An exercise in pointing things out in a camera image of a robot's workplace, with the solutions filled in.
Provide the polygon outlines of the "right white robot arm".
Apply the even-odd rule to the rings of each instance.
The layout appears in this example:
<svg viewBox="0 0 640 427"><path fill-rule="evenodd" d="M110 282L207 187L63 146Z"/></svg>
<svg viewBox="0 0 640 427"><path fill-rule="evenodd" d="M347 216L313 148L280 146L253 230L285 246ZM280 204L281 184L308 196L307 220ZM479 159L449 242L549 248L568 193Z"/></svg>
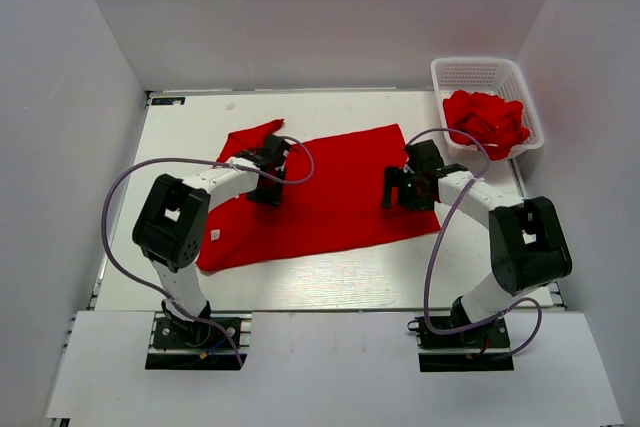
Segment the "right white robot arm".
<svg viewBox="0 0 640 427"><path fill-rule="evenodd" d="M551 200L500 191L460 164L445 164L431 140L406 146L402 167L384 170L382 206L398 203L410 211L436 204L462 212L487 229L490 273L454 301L446 328L425 322L428 332L472 346L488 324L528 301L529 293L572 271L569 248Z"/></svg>

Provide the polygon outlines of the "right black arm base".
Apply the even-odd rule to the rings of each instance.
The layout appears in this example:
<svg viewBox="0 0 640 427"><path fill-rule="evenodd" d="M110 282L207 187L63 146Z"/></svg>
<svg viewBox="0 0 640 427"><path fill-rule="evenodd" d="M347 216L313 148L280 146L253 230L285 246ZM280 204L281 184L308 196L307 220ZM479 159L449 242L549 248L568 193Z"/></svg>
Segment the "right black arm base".
<svg viewBox="0 0 640 427"><path fill-rule="evenodd" d="M423 317L407 323L416 336L421 373L510 372L514 370L506 322L497 320L452 335L430 331Z"/></svg>

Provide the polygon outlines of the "red t shirt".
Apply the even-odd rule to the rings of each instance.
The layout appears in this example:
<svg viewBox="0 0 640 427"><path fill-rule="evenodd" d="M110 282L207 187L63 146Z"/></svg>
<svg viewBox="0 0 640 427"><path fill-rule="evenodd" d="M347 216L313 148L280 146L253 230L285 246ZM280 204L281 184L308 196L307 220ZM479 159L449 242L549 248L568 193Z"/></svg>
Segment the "red t shirt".
<svg viewBox="0 0 640 427"><path fill-rule="evenodd" d="M293 147L277 206L245 194L209 213L197 265L213 273L248 264L370 247L436 233L432 211L381 206L384 170L404 164L399 125L324 137Z"/></svg>

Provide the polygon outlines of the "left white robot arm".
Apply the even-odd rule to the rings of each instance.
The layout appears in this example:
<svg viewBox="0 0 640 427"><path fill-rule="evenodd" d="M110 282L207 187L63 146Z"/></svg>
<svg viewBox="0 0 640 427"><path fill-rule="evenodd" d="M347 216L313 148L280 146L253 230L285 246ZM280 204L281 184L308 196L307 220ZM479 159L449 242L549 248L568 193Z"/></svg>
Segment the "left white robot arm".
<svg viewBox="0 0 640 427"><path fill-rule="evenodd" d="M277 206L290 150L289 142L270 134L261 147L229 158L227 167L186 178L163 174L153 183L132 239L156 270L169 295L165 310L179 319L177 334L188 345L202 345L211 334L210 304L196 274L209 213L243 194Z"/></svg>

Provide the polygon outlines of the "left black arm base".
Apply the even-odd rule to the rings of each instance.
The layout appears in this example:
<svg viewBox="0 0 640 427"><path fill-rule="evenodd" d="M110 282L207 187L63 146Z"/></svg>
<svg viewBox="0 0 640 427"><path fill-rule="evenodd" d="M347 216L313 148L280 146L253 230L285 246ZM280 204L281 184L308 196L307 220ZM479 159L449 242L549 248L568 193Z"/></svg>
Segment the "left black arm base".
<svg viewBox="0 0 640 427"><path fill-rule="evenodd" d="M145 360L148 371L239 371L241 365L227 337L233 340L242 362L249 353L251 316L213 316L226 331L203 324L190 328L157 313L152 323Z"/></svg>

